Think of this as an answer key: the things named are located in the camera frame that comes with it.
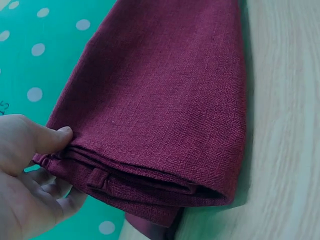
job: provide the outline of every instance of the fingernail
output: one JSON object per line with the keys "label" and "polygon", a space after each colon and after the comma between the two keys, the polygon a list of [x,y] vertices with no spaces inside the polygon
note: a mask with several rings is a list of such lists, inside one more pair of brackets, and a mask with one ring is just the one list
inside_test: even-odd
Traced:
{"label": "fingernail", "polygon": [[69,127],[69,126],[64,126],[64,127],[60,128],[58,131],[59,131],[59,132],[68,133],[68,132],[71,132],[72,130],[71,130],[71,127]]}

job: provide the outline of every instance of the belt loop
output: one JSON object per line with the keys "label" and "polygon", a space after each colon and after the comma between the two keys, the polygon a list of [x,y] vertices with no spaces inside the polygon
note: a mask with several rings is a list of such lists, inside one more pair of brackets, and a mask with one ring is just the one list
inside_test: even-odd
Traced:
{"label": "belt loop", "polygon": [[91,188],[101,190],[103,188],[106,188],[105,185],[106,180],[109,177],[109,173],[106,171],[103,171],[100,168],[95,168],[89,175],[89,178],[87,180],[87,185]]}

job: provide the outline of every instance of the finger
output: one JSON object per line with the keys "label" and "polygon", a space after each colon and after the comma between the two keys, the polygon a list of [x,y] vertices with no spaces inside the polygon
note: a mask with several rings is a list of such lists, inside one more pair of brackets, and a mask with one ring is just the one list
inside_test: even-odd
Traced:
{"label": "finger", "polygon": [[29,171],[26,174],[29,175],[39,185],[49,184],[56,178],[42,167],[37,170]]}
{"label": "finger", "polygon": [[73,137],[69,126],[53,130],[45,126],[31,123],[34,137],[34,152],[38,154],[52,154],[64,149]]}
{"label": "finger", "polygon": [[23,172],[17,176],[17,179],[31,192],[39,188],[39,184],[33,181],[27,173]]}
{"label": "finger", "polygon": [[59,203],[63,212],[63,216],[58,221],[64,221],[65,219],[76,214],[84,205],[86,198],[87,195],[85,193],[73,187],[66,198],[58,199],[57,202]]}
{"label": "finger", "polygon": [[54,199],[63,198],[72,188],[72,185],[60,178],[54,180],[53,183],[43,185],[42,189],[49,193]]}

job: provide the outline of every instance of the folded fabric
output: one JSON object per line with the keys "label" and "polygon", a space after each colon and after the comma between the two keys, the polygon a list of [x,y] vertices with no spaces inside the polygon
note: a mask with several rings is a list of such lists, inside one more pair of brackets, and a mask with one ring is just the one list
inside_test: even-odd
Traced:
{"label": "folded fabric", "polygon": [[181,218],[183,217],[184,208],[180,208],[173,223],[170,227],[164,227],[138,216],[126,213],[125,219],[138,231],[143,233],[151,240],[173,240],[179,227]]}
{"label": "folded fabric", "polygon": [[118,0],[47,124],[74,139],[34,161],[168,227],[180,207],[234,199],[245,99],[237,0]]}

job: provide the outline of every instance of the white polka dot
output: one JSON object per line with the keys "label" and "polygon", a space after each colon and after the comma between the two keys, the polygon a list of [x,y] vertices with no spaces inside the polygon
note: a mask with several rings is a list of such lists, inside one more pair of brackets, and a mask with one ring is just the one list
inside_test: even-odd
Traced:
{"label": "white polka dot", "polygon": [[45,50],[46,46],[43,43],[37,43],[32,47],[31,53],[33,56],[38,57],[42,55],[45,52]]}
{"label": "white polka dot", "polygon": [[102,233],[103,235],[112,234],[115,230],[116,230],[116,226],[115,226],[114,223],[111,222],[111,221],[103,221],[103,222],[99,225],[99,231],[100,231],[100,233]]}
{"label": "white polka dot", "polygon": [[87,30],[88,28],[90,28],[90,22],[89,20],[87,19],[82,19],[82,20],[79,20],[75,27],[76,29],[80,30],[80,31],[84,31],[84,30]]}
{"label": "white polka dot", "polygon": [[41,8],[37,13],[36,16],[38,18],[44,18],[49,14],[50,10],[49,8],[45,7],[45,8]]}
{"label": "white polka dot", "polygon": [[13,1],[12,3],[10,3],[9,9],[15,9],[18,6],[19,6],[19,1]]}
{"label": "white polka dot", "polygon": [[5,30],[3,32],[0,33],[0,42],[4,42],[5,40],[7,40],[10,36],[10,32],[8,30]]}
{"label": "white polka dot", "polygon": [[42,99],[42,90],[39,87],[32,87],[27,92],[26,96],[30,102],[38,102]]}

